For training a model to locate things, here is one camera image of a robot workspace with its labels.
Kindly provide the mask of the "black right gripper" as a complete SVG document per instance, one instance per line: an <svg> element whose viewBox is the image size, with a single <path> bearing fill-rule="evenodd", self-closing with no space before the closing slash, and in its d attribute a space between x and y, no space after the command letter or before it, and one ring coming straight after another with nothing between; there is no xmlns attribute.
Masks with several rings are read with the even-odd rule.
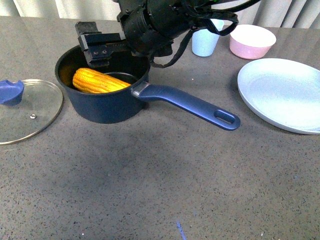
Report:
<svg viewBox="0 0 320 240"><path fill-rule="evenodd" d="M79 21L74 26L91 68L107 67L113 53L148 56L162 51L181 34L198 28L185 0L118 0L117 4L121 32L102 33L95 21Z"/></svg>

